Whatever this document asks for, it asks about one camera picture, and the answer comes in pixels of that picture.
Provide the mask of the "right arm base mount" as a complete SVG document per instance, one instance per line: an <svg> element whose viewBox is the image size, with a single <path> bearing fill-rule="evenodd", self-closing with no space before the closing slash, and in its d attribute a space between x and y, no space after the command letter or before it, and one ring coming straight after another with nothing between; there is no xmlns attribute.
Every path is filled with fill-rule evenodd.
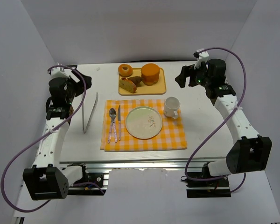
<svg viewBox="0 0 280 224"><path fill-rule="evenodd" d="M186 184L187 198L224 198L231 197L231 190L228 178L211 179L209 162L198 168L187 166L186 175L181 177L181 181Z"/></svg>

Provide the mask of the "tall orange round cake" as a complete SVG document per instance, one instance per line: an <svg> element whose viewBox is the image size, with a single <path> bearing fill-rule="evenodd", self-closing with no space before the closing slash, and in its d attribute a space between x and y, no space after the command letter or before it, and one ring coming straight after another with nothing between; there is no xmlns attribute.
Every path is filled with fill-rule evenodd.
<svg viewBox="0 0 280 224"><path fill-rule="evenodd" d="M145 64L141 69L142 82L151 86L159 81L160 68L154 63Z"/></svg>

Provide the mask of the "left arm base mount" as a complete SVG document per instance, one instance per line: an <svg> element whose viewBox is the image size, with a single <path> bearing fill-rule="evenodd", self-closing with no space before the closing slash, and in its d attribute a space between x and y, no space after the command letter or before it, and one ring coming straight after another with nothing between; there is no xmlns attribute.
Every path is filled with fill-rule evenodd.
<svg viewBox="0 0 280 224"><path fill-rule="evenodd" d="M102 171L91 171L85 163L74 163L67 167L82 167L82 178L77 180L69 187L69 196L103 196L106 192L106 184L104 184L105 173Z"/></svg>

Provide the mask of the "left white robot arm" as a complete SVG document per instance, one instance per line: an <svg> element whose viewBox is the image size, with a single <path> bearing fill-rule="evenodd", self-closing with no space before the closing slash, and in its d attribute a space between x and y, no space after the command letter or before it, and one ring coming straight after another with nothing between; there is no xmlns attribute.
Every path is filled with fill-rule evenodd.
<svg viewBox="0 0 280 224"><path fill-rule="evenodd" d="M91 87L91 77L76 69L71 70L79 81L76 82L64 70L50 71L49 92L46 106L45 137L41 140L35 161L31 168L23 171L23 180L32 200L64 199L69 187L85 181L86 165L71 164L60 167L60 156L65 135L70 127L73 99L84 95Z"/></svg>

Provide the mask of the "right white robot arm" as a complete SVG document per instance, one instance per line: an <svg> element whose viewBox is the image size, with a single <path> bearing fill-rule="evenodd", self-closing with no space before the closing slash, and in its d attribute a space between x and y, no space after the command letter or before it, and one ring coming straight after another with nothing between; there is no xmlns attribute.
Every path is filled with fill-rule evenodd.
<svg viewBox="0 0 280 224"><path fill-rule="evenodd" d="M195 65L183 66L175 81L181 88L200 85L205 88L206 96L220 112L227 125L233 147L224 159L205 163L198 177L188 175L187 178L196 182L215 181L231 174L262 171L266 169L272 148L269 137L263 137L254 129L239 106L233 87L226 82L226 63L221 59L211 59Z"/></svg>

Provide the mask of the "metal serving tongs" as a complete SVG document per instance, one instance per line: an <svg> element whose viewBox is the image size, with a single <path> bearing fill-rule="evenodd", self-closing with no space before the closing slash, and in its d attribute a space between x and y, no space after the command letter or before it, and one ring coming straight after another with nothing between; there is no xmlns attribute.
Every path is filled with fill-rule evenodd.
<svg viewBox="0 0 280 224"><path fill-rule="evenodd" d="M94 114L95 109L96 109L97 104L98 104L98 97L99 97L99 94L98 94L98 92L96 92L96 98L95 98L95 101L94 101L94 105L93 105L91 113L88 117L87 123L85 122L84 103L82 103L82 129L83 129L84 134L87 133L87 131L90 127L91 119L93 117L93 114Z"/></svg>

